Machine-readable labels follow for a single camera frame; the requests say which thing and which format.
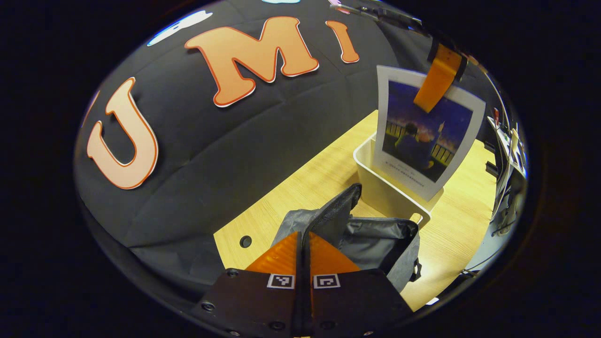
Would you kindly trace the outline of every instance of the white bin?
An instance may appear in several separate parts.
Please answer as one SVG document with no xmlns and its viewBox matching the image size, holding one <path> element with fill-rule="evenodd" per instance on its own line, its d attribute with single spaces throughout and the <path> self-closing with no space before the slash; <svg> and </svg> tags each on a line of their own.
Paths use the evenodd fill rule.
<svg viewBox="0 0 601 338">
<path fill-rule="evenodd" d="M 386 217 L 415 221 L 423 228 L 431 219 L 431 212 L 444 192 L 442 188 L 430 201 L 425 201 L 372 166 L 376 134 L 374 133 L 353 152 L 357 162 L 359 181 L 363 185 L 361 198 Z"/>
</svg>

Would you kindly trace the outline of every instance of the cutout letter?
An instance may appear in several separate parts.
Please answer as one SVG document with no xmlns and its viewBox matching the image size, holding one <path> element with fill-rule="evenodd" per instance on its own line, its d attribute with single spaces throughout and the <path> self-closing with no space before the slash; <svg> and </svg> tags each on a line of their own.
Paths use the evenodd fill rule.
<svg viewBox="0 0 601 338">
<path fill-rule="evenodd" d="M 255 90 L 255 81 L 243 78 L 236 62 L 270 83 L 275 80 L 278 51 L 284 59 L 281 71 L 286 76 L 317 69 L 319 62 L 309 53 L 299 23 L 295 17 L 271 17 L 265 21 L 259 40 L 232 27 L 212 29 L 188 40 L 185 47 L 201 51 L 217 83 L 215 105 L 229 106 Z"/>
<path fill-rule="evenodd" d="M 349 33 L 347 33 L 348 27 L 341 22 L 332 20 L 326 21 L 326 25 L 332 28 L 338 39 L 338 44 L 340 44 L 340 49 L 342 49 L 342 54 L 340 54 L 342 61 L 345 63 L 359 61 L 359 54 L 355 52 L 355 48 L 353 48 L 353 44 L 350 42 Z"/>
<path fill-rule="evenodd" d="M 102 122 L 92 128 L 88 139 L 88 157 L 100 171 L 121 189 L 133 189 L 152 173 L 159 154 L 156 136 L 133 101 L 131 90 L 135 78 L 127 79 L 106 104 L 106 115 L 115 114 L 117 121 L 133 143 L 133 159 L 128 164 L 119 162 L 102 139 Z"/>
</svg>

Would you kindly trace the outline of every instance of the light wood tabletop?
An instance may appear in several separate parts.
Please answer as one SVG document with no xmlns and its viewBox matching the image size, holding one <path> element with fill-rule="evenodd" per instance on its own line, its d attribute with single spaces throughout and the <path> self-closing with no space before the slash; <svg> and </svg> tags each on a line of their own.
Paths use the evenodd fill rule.
<svg viewBox="0 0 601 338">
<path fill-rule="evenodd" d="M 224 267 L 245 269 L 267 251 L 288 211 L 318 209 L 349 185 L 359 182 L 353 151 L 376 128 L 377 110 L 218 230 L 215 241 Z M 409 282 L 401 292 L 413 311 L 436 297 L 458 276 L 483 240 L 496 186 L 495 178 L 486 172 L 487 161 L 494 163 L 494 154 L 475 140 L 445 185 L 432 210 L 432 219 L 419 231 L 421 278 Z M 387 217 L 362 200 L 352 214 Z M 245 235 L 252 238 L 248 248 L 240 246 L 240 238 Z"/>
</svg>

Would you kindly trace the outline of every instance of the black cable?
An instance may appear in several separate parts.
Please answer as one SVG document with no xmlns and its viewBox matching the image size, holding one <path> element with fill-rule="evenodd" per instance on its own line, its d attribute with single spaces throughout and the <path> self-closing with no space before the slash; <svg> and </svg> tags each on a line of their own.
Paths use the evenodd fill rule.
<svg viewBox="0 0 601 338">
<path fill-rule="evenodd" d="M 510 227 L 510 226 L 511 226 L 511 225 L 513 225 L 515 222 L 516 222 L 516 221 L 515 221 L 515 220 L 513 220 L 513 221 L 511 221 L 511 222 L 507 223 L 506 225 L 504 225 L 504 226 L 502 226 L 502 227 L 500 227 L 500 228 L 496 229 L 495 231 L 493 231 L 493 232 L 490 234 L 490 236 L 491 236 L 491 237 L 492 237 L 492 236 L 494 236 L 494 235 L 495 235 L 495 233 L 498 233 L 498 232 L 500 232 L 501 230 L 505 229 L 506 227 Z"/>
<path fill-rule="evenodd" d="M 461 272 L 467 272 L 467 273 L 470 273 L 470 272 L 472 272 L 472 270 L 473 270 L 475 267 L 477 267 L 478 265 L 481 265 L 482 263 L 484 263 L 484 262 L 486 262 L 487 260 L 491 259 L 491 258 L 492 258 L 494 255 L 496 255 L 496 253 L 497 253 L 497 252 L 499 252 L 499 250 L 500 250 L 500 249 L 501 249 L 501 248 L 498 248 L 498 249 L 497 249 L 497 250 L 496 250 L 496 251 L 495 251 L 495 252 L 494 252 L 492 255 L 490 255 L 490 256 L 489 256 L 487 259 L 483 260 L 482 262 L 480 262 L 480 263 L 478 263 L 478 264 L 476 264 L 476 265 L 472 266 L 472 267 L 471 267 L 471 268 L 469 268 L 469 269 L 463 269 L 463 270 L 461 270 Z"/>
</svg>

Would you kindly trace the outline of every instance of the gray fabric bag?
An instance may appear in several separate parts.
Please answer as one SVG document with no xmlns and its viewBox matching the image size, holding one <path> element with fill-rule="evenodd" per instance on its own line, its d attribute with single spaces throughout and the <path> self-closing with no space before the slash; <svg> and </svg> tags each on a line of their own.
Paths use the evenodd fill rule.
<svg viewBox="0 0 601 338">
<path fill-rule="evenodd" d="M 356 183 L 317 210 L 292 210 L 286 214 L 272 246 L 294 232 L 310 231 L 328 241 L 360 269 L 378 268 L 401 292 L 420 276 L 419 227 L 401 218 L 353 217 L 350 211 L 361 196 Z"/>
</svg>

